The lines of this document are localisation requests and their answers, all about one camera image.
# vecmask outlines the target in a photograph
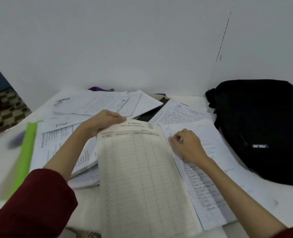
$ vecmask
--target person's left hand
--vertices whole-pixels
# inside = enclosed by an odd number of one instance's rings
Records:
[[[92,138],[96,136],[99,131],[124,121],[126,121],[126,117],[109,110],[102,110],[100,113],[83,122],[79,128],[88,132],[88,135]]]

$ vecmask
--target red sleeve cuff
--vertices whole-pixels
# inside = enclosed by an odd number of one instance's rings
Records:
[[[281,231],[272,238],[293,238],[293,227]]]
[[[0,235],[57,237],[78,203],[56,171],[36,169],[0,209]]]

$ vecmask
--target table surface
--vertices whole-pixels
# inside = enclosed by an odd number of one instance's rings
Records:
[[[51,110],[51,106],[56,100],[69,97],[76,91],[77,89],[74,88],[66,88],[62,92],[57,93],[17,126],[0,135],[0,200],[4,200],[8,195],[13,184],[13,177],[15,176],[15,164],[21,148],[15,147],[13,144],[14,140],[22,136],[21,133],[25,130],[27,122],[35,122],[46,118]],[[208,102],[204,97],[168,96],[194,108],[208,108]],[[275,210],[272,211],[272,214],[287,226],[293,226],[293,186],[276,184],[263,180],[257,175],[255,175],[255,178],[266,187],[279,203]],[[81,230],[100,232],[99,187],[79,189],[75,191],[75,194],[78,206],[73,212],[67,225]],[[0,201],[0,208],[4,203],[5,201]],[[205,231],[199,234],[198,237],[241,238],[248,236],[238,222],[233,222],[223,228]]]

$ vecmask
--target patterned carpet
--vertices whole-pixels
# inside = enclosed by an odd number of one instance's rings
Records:
[[[5,107],[0,109],[0,133],[17,125],[32,111],[26,106],[23,100],[13,90],[7,90],[0,93],[1,100]]]

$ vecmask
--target person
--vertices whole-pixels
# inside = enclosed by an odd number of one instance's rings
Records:
[[[85,143],[100,130],[125,120],[117,113],[101,111],[83,122],[43,169],[30,172],[0,209],[0,238],[59,236],[77,207],[67,181]],[[253,200],[206,155],[192,131],[183,129],[170,141],[184,159],[199,166],[212,179],[250,238],[293,237],[293,228],[287,228]]]

